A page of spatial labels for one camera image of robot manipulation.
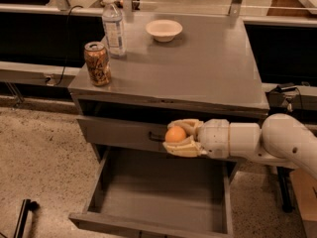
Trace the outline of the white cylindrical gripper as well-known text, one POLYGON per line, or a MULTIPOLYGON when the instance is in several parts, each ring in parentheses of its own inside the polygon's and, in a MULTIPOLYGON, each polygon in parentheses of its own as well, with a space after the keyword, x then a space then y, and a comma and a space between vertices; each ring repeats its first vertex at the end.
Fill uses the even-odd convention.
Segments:
POLYGON ((211 119, 203 124, 198 119, 180 119, 170 122, 167 130, 173 126, 183 128, 186 138, 178 143, 163 142, 168 153, 184 158, 196 158, 202 155, 211 159, 229 157, 230 124, 227 120, 211 119))

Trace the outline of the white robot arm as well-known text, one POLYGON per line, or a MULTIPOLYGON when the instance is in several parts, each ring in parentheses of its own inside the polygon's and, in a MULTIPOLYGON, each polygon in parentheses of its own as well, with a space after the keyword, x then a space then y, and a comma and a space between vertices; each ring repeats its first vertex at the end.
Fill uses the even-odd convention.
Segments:
POLYGON ((262 124, 181 119, 167 125, 169 130, 177 127, 184 131, 184 138, 163 142, 172 155, 216 160, 244 158, 264 165, 301 168, 317 178, 317 137, 287 114, 270 115, 262 124))

